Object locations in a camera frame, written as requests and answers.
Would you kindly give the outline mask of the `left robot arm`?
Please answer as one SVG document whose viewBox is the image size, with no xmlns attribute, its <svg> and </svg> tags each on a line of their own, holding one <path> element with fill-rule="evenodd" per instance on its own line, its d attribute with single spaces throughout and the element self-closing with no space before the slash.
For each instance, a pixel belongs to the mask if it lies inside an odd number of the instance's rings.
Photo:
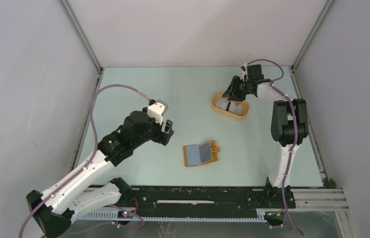
<svg viewBox="0 0 370 238">
<path fill-rule="evenodd" d="M 96 179 L 113 170 L 135 149 L 148 141 L 167 145 L 174 134 L 171 120 L 158 121 L 147 111 L 133 111 L 122 125 L 103 137 L 96 150 L 73 171 L 52 187 L 32 190 L 26 201 L 45 237 L 57 238 L 79 217 L 110 204 L 126 206 L 131 201 L 129 186 L 121 178 L 111 180 L 95 195 L 81 193 Z"/>
</svg>

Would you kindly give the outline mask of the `orange leather card holder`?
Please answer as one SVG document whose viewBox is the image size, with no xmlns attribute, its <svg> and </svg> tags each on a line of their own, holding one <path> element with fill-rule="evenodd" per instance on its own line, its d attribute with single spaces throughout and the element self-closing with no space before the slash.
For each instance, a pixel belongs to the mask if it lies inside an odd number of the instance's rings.
<svg viewBox="0 0 370 238">
<path fill-rule="evenodd" d="M 214 140 L 183 146 L 184 166 L 197 167 L 217 162 L 220 152 L 221 150 Z"/>
</svg>

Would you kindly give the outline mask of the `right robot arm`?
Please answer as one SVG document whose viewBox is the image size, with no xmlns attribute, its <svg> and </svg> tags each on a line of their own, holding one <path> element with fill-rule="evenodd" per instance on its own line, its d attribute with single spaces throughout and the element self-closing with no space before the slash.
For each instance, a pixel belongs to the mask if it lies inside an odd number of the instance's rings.
<svg viewBox="0 0 370 238">
<path fill-rule="evenodd" d="M 296 151 L 309 134 L 307 103 L 303 98 L 293 99 L 278 89 L 275 80 L 264 77 L 261 65 L 244 64 L 241 70 L 242 74 L 233 76 L 222 97 L 242 103 L 248 95 L 254 95 L 273 103 L 270 131 L 278 156 L 277 165 L 267 178 L 272 188 L 263 193 L 263 201 L 268 207 L 276 207 L 290 185 Z"/>
</svg>

